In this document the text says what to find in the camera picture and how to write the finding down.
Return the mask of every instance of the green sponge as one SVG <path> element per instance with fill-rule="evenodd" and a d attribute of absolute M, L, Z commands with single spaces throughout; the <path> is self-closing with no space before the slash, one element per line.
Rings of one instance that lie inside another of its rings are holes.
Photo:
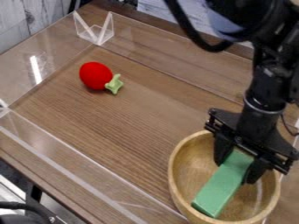
<path fill-rule="evenodd" d="M 208 183 L 200 189 L 191 206 L 211 218 L 217 218 L 223 207 L 237 191 L 253 158 L 233 150 L 213 173 Z"/>

